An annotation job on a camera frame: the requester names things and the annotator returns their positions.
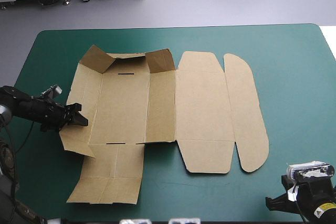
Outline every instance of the cardboard flap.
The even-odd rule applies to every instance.
[[[136,204],[141,185],[144,146],[91,145],[97,158],[85,157],[80,179],[67,202]]]
[[[253,172],[266,161],[269,147],[253,73],[232,54],[224,56],[224,65],[240,164]]]
[[[87,127],[65,125],[60,137],[66,150],[94,157],[89,147],[89,140],[97,109],[97,102],[103,75],[82,64],[78,64],[67,104],[81,103],[80,112],[89,120]]]
[[[104,73],[115,60],[112,56],[93,45],[79,63],[99,73]]]
[[[184,52],[178,70],[223,73],[216,56],[211,52]]]
[[[175,70],[173,56],[169,49],[145,53],[150,73]]]
[[[191,173],[228,173],[234,142],[178,140],[186,169]]]
[[[225,75],[212,53],[183,54],[176,71],[175,97],[176,139],[187,169],[228,172],[235,139]],[[203,148],[207,153],[202,156]]]
[[[152,73],[146,143],[175,141],[175,71]]]

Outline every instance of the table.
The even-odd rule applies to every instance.
[[[54,30],[40,33],[16,87],[38,95],[57,83],[66,102],[78,60],[92,45],[107,52],[144,52],[170,48],[175,65],[184,51],[236,54],[254,72],[269,136],[269,157],[254,173],[244,173],[234,151],[227,175],[190,174],[176,143],[145,148],[137,205],[67,204],[80,175],[83,157],[65,152],[58,133],[34,125],[18,154],[18,199],[48,218],[116,221],[121,218],[200,217],[205,221],[299,221],[270,212],[265,197],[284,193],[280,176],[287,164],[320,160],[336,165],[336,64],[318,26],[264,25],[232,27]],[[17,146],[30,122],[10,124]]]

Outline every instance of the cardboard box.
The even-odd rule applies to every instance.
[[[136,204],[145,143],[177,141],[192,173],[228,173],[236,143],[252,172],[268,156],[253,74],[226,54],[225,73],[210,52],[185,52],[175,70],[168,49],[107,54],[92,46],[80,60],[68,103],[82,104],[88,127],[66,126],[64,149],[86,155],[68,202]]]

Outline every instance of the yellow warning label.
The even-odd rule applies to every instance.
[[[329,209],[336,208],[336,204],[335,203],[325,203],[319,206],[319,208],[325,212]]]
[[[333,208],[336,208],[335,203],[324,203],[315,210],[314,214],[317,218],[320,219],[322,214],[324,214],[324,212],[326,212],[330,209],[333,209]]]

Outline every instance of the white sticker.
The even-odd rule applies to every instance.
[[[324,211],[319,207],[314,212],[315,216],[319,219],[320,219],[320,217],[322,216],[323,213],[324,213]]]

